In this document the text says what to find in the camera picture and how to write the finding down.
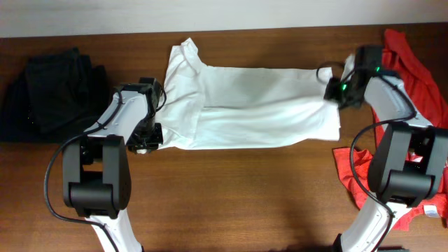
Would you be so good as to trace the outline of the white graphic t-shirt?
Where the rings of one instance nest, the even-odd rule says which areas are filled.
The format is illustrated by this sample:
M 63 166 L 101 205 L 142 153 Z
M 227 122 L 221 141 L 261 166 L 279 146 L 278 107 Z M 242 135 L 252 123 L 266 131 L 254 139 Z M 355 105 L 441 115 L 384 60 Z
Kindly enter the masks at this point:
M 338 107 L 323 96 L 323 69 L 209 66 L 188 38 L 171 49 L 167 101 L 157 112 L 163 148 L 278 148 L 340 138 Z

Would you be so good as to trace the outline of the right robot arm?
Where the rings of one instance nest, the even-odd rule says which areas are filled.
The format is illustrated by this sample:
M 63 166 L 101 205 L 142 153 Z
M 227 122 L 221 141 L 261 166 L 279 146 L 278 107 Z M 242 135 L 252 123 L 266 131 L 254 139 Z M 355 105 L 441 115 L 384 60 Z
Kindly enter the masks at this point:
M 384 128 L 368 168 L 368 185 L 353 176 L 367 200 L 332 245 L 337 252 L 377 251 L 405 214 L 438 191 L 447 159 L 447 130 L 420 114 L 396 73 L 379 67 L 358 67 L 342 79 L 331 78 L 324 98 L 342 108 L 357 102 L 372 107 L 379 120 L 362 129 L 356 139 L 376 127 Z

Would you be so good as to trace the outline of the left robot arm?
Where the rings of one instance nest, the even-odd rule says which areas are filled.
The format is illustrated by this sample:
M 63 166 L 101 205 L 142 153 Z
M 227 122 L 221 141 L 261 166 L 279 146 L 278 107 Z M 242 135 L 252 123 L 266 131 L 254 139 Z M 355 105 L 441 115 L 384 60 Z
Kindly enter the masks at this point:
M 127 214 L 132 192 L 127 152 L 145 154 L 160 147 L 156 122 L 160 98 L 154 78 L 118 87 L 100 118 L 62 151 L 63 200 L 94 228 L 105 251 L 142 251 Z

